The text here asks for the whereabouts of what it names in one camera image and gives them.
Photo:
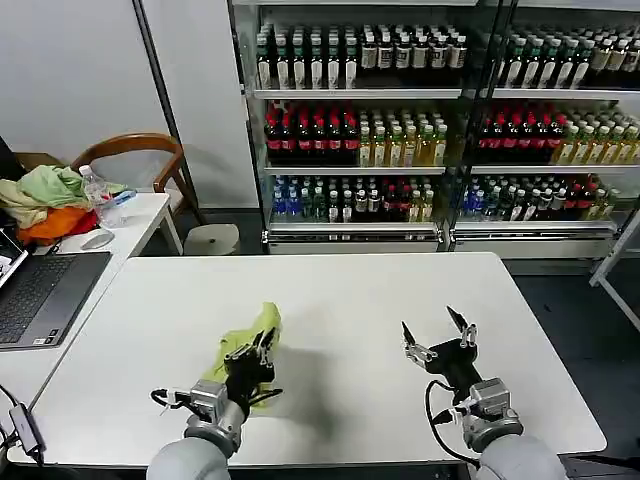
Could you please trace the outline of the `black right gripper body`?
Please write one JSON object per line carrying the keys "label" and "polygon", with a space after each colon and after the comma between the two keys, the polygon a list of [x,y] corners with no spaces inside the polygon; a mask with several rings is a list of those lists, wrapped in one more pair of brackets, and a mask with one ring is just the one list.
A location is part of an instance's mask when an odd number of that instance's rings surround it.
{"label": "black right gripper body", "polygon": [[482,380],[474,366],[478,356],[476,344],[462,346],[458,338],[429,348],[435,355],[425,363],[426,371],[443,376],[454,392],[468,392],[469,388]]}

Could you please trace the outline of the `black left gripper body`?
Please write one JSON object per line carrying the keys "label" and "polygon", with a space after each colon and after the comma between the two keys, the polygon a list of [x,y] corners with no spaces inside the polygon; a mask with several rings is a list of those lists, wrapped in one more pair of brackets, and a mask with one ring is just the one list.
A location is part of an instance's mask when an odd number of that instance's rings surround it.
{"label": "black left gripper body", "polygon": [[250,414],[252,406],[276,396],[275,389],[262,388],[263,384],[270,384],[275,379],[272,363],[246,359],[239,362],[224,361],[224,367],[227,398],[237,404],[245,416]]}

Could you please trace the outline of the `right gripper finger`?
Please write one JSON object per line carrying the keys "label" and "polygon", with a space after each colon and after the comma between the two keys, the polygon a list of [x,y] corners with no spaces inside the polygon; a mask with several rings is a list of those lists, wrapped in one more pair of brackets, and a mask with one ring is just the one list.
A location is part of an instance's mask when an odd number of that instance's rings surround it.
{"label": "right gripper finger", "polygon": [[405,355],[412,362],[431,362],[438,357],[438,354],[416,342],[414,336],[404,321],[401,322],[404,339]]}
{"label": "right gripper finger", "polygon": [[460,332],[461,347],[475,347],[477,337],[477,326],[474,323],[469,324],[463,315],[455,311],[451,306],[447,306],[447,311],[452,321]]}

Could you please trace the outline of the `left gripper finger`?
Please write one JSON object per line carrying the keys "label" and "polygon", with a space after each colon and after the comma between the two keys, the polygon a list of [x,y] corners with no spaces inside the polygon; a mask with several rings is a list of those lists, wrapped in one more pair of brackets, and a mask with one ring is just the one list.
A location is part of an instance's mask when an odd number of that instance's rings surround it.
{"label": "left gripper finger", "polygon": [[271,327],[256,336],[256,348],[261,363],[271,363],[272,350],[277,343],[277,328]]}
{"label": "left gripper finger", "polygon": [[256,359],[262,362],[265,358],[265,350],[262,345],[264,331],[257,333],[234,332],[226,343],[225,362],[239,362],[240,360]]}

